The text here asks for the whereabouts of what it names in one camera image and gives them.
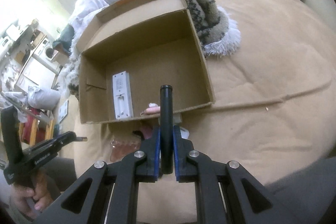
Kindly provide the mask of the person's left hand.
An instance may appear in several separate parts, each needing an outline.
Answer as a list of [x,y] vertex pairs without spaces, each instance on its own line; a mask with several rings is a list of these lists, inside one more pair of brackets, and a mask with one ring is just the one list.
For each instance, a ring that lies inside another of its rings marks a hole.
[[35,186],[29,188],[13,184],[10,201],[18,211],[28,219],[36,219],[38,213],[43,212],[52,203],[53,199],[48,190],[47,175],[43,170],[33,175]]

